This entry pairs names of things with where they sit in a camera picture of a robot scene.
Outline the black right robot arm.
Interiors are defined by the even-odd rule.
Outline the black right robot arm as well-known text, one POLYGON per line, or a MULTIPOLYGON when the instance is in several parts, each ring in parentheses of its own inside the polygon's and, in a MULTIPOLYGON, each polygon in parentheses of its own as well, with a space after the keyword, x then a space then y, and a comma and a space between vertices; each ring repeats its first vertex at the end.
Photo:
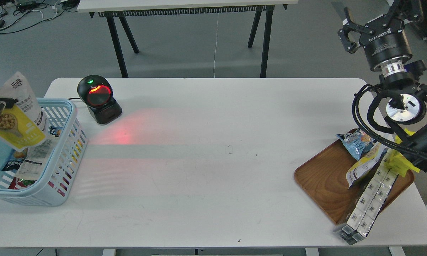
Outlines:
POLYGON ((343 8, 337 35, 348 53, 364 50, 371 71, 380 82, 366 84, 354 96, 352 115, 358 127, 396 152, 395 163, 427 172, 427 85, 419 79, 426 70, 413 54, 405 35, 405 21, 423 21, 419 0, 394 0, 387 13, 364 25, 343 8))

